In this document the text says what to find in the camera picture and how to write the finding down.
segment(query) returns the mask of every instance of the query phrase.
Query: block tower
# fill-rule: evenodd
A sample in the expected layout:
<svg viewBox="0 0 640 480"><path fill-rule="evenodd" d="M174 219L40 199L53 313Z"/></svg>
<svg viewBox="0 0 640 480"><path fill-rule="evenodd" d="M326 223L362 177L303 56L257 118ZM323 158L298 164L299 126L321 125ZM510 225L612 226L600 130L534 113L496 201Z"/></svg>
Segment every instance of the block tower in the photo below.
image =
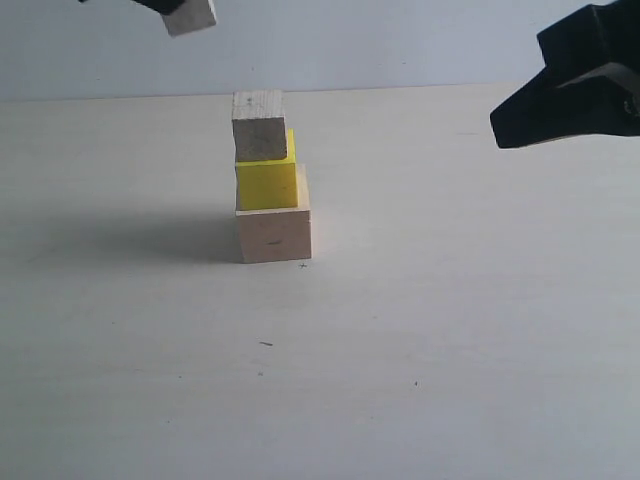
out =
<svg viewBox="0 0 640 480"><path fill-rule="evenodd" d="M236 219L245 263L311 258L306 171L296 159L282 91L233 95Z"/></svg>

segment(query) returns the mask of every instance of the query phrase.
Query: table surface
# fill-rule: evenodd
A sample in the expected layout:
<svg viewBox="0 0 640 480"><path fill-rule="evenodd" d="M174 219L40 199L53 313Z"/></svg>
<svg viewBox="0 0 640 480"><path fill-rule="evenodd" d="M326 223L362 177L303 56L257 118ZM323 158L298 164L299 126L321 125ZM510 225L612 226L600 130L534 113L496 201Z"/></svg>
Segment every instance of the table surface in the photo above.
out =
<svg viewBox="0 0 640 480"><path fill-rule="evenodd" d="M640 478L640 143L513 85L289 93L315 258L241 265L231 97L0 105L0 477Z"/></svg>

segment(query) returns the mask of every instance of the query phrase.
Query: light wood block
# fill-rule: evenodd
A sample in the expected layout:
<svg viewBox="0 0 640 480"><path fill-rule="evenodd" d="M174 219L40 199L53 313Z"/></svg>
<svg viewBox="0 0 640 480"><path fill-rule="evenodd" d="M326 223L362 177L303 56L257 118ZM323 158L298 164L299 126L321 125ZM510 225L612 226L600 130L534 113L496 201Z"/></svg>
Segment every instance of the light wood block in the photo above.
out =
<svg viewBox="0 0 640 480"><path fill-rule="evenodd" d="M236 211L245 263L311 258L311 203L307 175L303 165L297 165L296 170L298 207Z"/></svg>
<svg viewBox="0 0 640 480"><path fill-rule="evenodd" d="M296 146L289 130L289 156L284 160L237 162L239 210L266 210L298 206Z"/></svg>
<svg viewBox="0 0 640 480"><path fill-rule="evenodd" d="M232 121L237 162L287 158L281 90L236 92Z"/></svg>
<svg viewBox="0 0 640 480"><path fill-rule="evenodd" d="M164 25L172 37L213 27L216 10L213 0L185 0L171 15L163 15Z"/></svg>

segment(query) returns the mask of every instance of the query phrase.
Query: yellow cube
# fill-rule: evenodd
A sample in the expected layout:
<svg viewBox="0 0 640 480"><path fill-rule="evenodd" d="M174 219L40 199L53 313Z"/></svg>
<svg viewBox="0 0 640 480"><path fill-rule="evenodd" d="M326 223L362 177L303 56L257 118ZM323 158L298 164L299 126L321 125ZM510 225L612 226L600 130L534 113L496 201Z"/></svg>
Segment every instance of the yellow cube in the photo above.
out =
<svg viewBox="0 0 640 480"><path fill-rule="evenodd" d="M296 208L296 145L293 130L287 132L288 156L284 160L236 162L240 209Z"/></svg>

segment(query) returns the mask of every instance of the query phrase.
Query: white wall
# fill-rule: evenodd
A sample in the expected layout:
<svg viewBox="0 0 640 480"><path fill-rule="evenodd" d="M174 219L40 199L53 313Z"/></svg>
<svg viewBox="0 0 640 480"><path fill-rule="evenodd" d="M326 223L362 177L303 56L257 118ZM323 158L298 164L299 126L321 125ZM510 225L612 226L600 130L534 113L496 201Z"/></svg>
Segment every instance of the white wall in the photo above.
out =
<svg viewBox="0 0 640 480"><path fill-rule="evenodd" d="M130 0L8 0L0 99L522 81L535 35L586 0L216 0L171 39Z"/></svg>

